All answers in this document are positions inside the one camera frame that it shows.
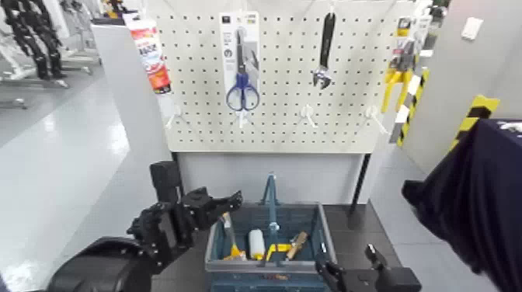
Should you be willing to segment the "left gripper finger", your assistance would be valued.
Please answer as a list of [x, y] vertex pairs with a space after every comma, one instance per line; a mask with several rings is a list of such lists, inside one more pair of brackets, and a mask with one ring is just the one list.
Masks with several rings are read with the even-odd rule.
[[205, 212], [206, 224], [213, 225], [217, 221], [220, 220], [220, 218], [223, 216], [223, 214], [229, 213], [229, 212], [234, 212], [237, 209], [238, 209], [238, 206], [235, 206], [235, 205], [222, 205], [222, 206], [217, 206], [216, 208], [214, 208], [212, 210], [208, 210]]
[[238, 190], [233, 193], [231, 196], [227, 196], [224, 198], [213, 199], [213, 204], [216, 207], [240, 207], [243, 202], [242, 191]]

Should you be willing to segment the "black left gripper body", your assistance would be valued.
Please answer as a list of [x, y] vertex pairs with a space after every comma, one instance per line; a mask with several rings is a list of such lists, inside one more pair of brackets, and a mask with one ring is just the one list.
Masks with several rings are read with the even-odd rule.
[[158, 202], [134, 218], [127, 233], [141, 248], [153, 274], [160, 274], [195, 245], [199, 231], [213, 224], [209, 218], [213, 198], [200, 187], [179, 202]]

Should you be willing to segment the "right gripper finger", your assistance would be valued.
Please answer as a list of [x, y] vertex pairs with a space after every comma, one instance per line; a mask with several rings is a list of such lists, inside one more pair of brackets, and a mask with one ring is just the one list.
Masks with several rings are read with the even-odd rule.
[[346, 270], [330, 261], [315, 262], [315, 268], [332, 292], [347, 292], [345, 283]]
[[373, 244], [368, 244], [364, 251], [365, 256], [371, 263], [371, 268], [375, 270], [383, 270], [388, 263], [386, 258], [376, 249]]

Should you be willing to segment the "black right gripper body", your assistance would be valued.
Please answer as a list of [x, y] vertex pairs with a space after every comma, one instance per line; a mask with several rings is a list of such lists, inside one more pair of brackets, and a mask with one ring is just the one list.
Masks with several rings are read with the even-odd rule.
[[386, 269], [348, 269], [344, 273], [344, 280], [348, 292], [382, 292], [386, 288], [381, 275]]

